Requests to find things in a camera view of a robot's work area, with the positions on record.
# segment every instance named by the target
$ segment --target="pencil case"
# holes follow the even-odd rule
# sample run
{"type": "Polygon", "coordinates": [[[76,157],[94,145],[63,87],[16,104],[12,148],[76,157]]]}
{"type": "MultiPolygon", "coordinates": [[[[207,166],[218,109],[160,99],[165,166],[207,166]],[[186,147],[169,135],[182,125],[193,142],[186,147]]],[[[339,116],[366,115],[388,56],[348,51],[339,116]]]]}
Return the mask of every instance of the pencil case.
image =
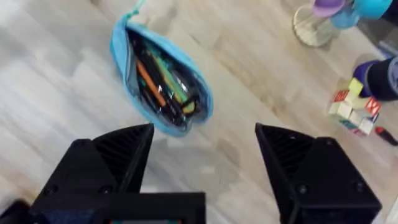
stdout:
{"type": "MultiPolygon", "coordinates": [[[[142,24],[130,21],[132,16],[139,13],[139,8],[143,2],[141,0],[131,13],[122,16],[117,21],[111,36],[110,51],[123,80],[124,89],[134,107],[160,131],[172,136],[184,136],[191,130],[193,123],[202,124],[212,115],[213,96],[211,89],[201,71],[187,54],[165,37],[150,31],[142,24]],[[163,54],[178,64],[181,70],[185,71],[179,73],[180,76],[183,76],[181,78],[194,83],[199,95],[196,106],[200,108],[200,111],[192,116],[187,116],[184,125],[176,125],[170,122],[165,116],[154,111],[152,103],[143,100],[149,99],[150,96],[147,96],[147,93],[143,94],[142,91],[146,88],[139,83],[139,80],[142,82],[144,80],[140,78],[137,69],[137,55],[134,52],[135,40],[131,38],[132,36],[139,37],[160,49],[163,54]]],[[[191,105],[184,106],[185,110],[192,107],[191,105]]]]}

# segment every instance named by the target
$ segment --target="marker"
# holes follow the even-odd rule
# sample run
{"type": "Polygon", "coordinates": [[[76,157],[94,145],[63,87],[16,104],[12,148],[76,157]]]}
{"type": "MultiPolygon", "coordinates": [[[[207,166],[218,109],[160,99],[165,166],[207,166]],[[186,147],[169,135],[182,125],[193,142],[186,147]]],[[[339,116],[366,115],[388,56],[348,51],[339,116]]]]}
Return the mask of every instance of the marker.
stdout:
{"type": "Polygon", "coordinates": [[[376,127],[375,132],[380,138],[390,143],[392,146],[398,146],[398,141],[392,137],[392,134],[382,127],[376,127]]]}

